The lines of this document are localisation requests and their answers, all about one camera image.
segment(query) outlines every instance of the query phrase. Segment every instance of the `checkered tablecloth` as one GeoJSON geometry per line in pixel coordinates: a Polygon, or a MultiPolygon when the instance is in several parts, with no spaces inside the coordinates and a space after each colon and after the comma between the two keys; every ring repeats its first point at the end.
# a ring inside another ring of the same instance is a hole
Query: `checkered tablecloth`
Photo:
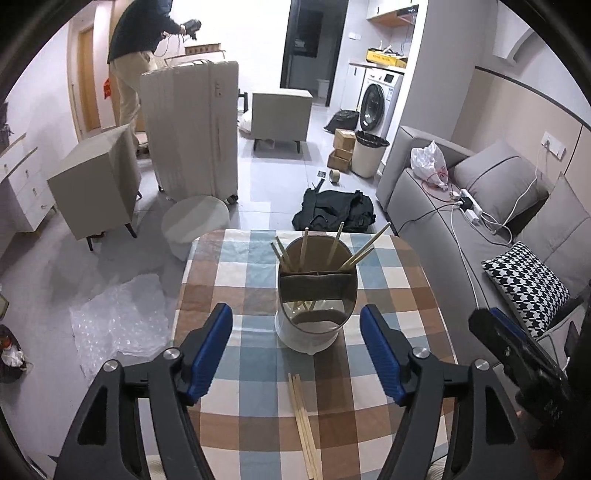
{"type": "MultiPolygon", "coordinates": [[[[413,250],[397,237],[383,236],[358,265],[357,305],[337,341],[314,356],[297,353],[274,329],[277,259],[269,243],[276,235],[287,246],[301,232],[217,231],[193,244],[175,344],[201,327],[218,302],[234,312],[232,335],[211,389],[190,410],[195,431],[217,479],[305,479],[287,390],[287,374],[300,374],[324,479],[375,479],[403,409],[384,395],[359,331],[359,312],[375,303],[413,346],[426,346],[454,362],[431,288],[413,250]]],[[[341,236],[352,251],[369,238],[341,236]]],[[[453,402],[444,401],[434,458],[447,452],[452,412],[453,402]]]]}

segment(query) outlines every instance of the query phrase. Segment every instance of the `houndstooth pillow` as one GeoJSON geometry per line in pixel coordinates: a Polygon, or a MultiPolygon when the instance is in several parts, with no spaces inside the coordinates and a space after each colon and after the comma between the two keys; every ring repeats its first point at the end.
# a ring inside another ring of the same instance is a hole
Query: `houndstooth pillow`
{"type": "Polygon", "coordinates": [[[570,297],[558,277],[521,242],[504,254],[482,262],[482,268],[509,298],[509,305],[533,338],[546,331],[570,297]]]}

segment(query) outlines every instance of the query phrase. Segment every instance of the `khaki pants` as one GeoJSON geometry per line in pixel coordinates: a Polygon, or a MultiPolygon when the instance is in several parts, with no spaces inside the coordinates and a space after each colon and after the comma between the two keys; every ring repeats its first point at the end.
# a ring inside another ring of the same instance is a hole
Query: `khaki pants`
{"type": "Polygon", "coordinates": [[[139,141],[135,136],[135,124],[139,115],[139,103],[141,95],[139,91],[139,78],[146,72],[156,70],[158,67],[154,55],[150,51],[129,53],[111,62],[111,72],[117,77],[117,87],[121,104],[119,106],[119,124],[131,125],[134,144],[137,148],[139,141]]]}

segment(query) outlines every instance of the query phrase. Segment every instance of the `drawer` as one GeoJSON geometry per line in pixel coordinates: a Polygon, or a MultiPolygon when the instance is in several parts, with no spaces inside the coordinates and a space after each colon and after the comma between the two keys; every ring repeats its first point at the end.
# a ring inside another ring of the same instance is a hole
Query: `drawer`
{"type": "Polygon", "coordinates": [[[47,182],[43,177],[43,173],[39,172],[35,174],[33,178],[31,178],[21,191],[17,193],[17,202],[21,206],[23,212],[26,212],[37,197],[45,191],[47,187],[47,182]]]}
{"type": "Polygon", "coordinates": [[[41,171],[41,155],[39,151],[35,149],[28,155],[26,160],[8,177],[8,181],[15,195],[18,195],[28,181],[41,171]]]}
{"type": "Polygon", "coordinates": [[[35,200],[35,203],[25,213],[25,217],[30,225],[28,231],[34,232],[39,227],[39,224],[43,221],[51,207],[55,204],[55,200],[51,195],[51,191],[46,188],[35,200]]]}
{"type": "Polygon", "coordinates": [[[11,144],[0,157],[0,181],[6,178],[26,155],[24,137],[21,137],[11,144]]]}

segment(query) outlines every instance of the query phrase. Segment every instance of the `wooden chopstick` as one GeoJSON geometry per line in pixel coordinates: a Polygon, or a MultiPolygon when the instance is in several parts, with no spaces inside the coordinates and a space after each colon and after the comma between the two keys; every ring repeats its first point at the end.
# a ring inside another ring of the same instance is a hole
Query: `wooden chopstick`
{"type": "Polygon", "coordinates": [[[369,248],[371,245],[373,245],[375,243],[375,241],[380,238],[382,236],[382,234],[388,229],[388,227],[390,227],[392,224],[390,222],[386,223],[386,225],[384,225],[384,227],[378,232],[376,233],[370,240],[369,242],[367,242],[364,246],[361,247],[361,249],[359,249],[359,251],[353,255],[351,258],[349,258],[343,265],[341,268],[343,267],[348,267],[350,264],[354,263],[355,260],[357,258],[359,258],[361,255],[363,255],[365,253],[365,250],[367,248],[369,248]]]}
{"type": "Polygon", "coordinates": [[[278,236],[275,237],[275,240],[277,240],[277,244],[279,245],[279,249],[281,250],[281,253],[283,254],[283,257],[285,258],[285,263],[287,264],[287,266],[289,267],[289,269],[291,271],[294,271],[294,266],[291,263],[290,255],[287,253],[287,250],[285,249],[285,247],[281,243],[281,240],[279,240],[279,237],[278,236]]]}
{"type": "Polygon", "coordinates": [[[304,271],[304,262],[306,261],[306,250],[308,248],[308,232],[310,231],[309,228],[304,230],[304,240],[301,243],[301,250],[300,250],[300,271],[304,271]]]}
{"type": "Polygon", "coordinates": [[[288,273],[291,272],[290,268],[287,266],[287,264],[283,260],[283,257],[277,251],[277,247],[275,246],[275,244],[273,242],[271,242],[271,248],[275,252],[275,256],[277,257],[277,260],[279,260],[279,263],[283,267],[283,270],[286,271],[286,272],[288,272],[288,273]]]}
{"type": "Polygon", "coordinates": [[[310,449],[309,456],[312,459],[312,469],[314,473],[314,480],[322,480],[322,470],[318,466],[318,462],[316,459],[316,445],[314,444],[314,436],[312,435],[312,428],[310,426],[310,418],[308,417],[308,412],[306,411],[306,403],[304,402],[304,394],[301,388],[301,380],[300,376],[296,375],[292,377],[294,392],[295,392],[295,400],[299,403],[300,408],[303,411],[303,421],[304,421],[304,434],[306,437],[306,443],[308,448],[310,449]]]}
{"type": "Polygon", "coordinates": [[[374,247],[370,247],[369,249],[367,249],[365,251],[365,253],[363,255],[361,255],[359,258],[357,258],[353,263],[350,263],[349,265],[345,264],[342,267],[339,268],[339,272],[345,271],[345,270],[350,270],[351,268],[353,268],[355,265],[357,265],[359,262],[361,262],[365,257],[367,257],[371,252],[373,252],[375,250],[374,247]]]}
{"type": "Polygon", "coordinates": [[[291,405],[293,406],[294,413],[295,413],[295,422],[297,423],[297,431],[300,435],[300,442],[301,442],[301,450],[304,454],[304,463],[306,464],[306,472],[308,475],[308,480],[316,480],[314,478],[314,463],[313,459],[310,457],[310,449],[307,445],[307,439],[305,434],[305,427],[304,427],[304,419],[303,419],[303,409],[299,405],[296,397],[296,389],[294,388],[293,377],[291,374],[288,374],[289,383],[287,385],[287,390],[290,393],[291,405]]]}
{"type": "Polygon", "coordinates": [[[332,262],[332,259],[333,259],[334,255],[335,255],[336,247],[339,244],[340,234],[343,232],[343,227],[344,226],[345,226],[345,222],[341,222],[340,225],[339,225],[339,231],[336,232],[335,241],[333,242],[332,246],[330,247],[329,259],[326,262],[326,268],[327,269],[330,266],[330,262],[332,262]]]}

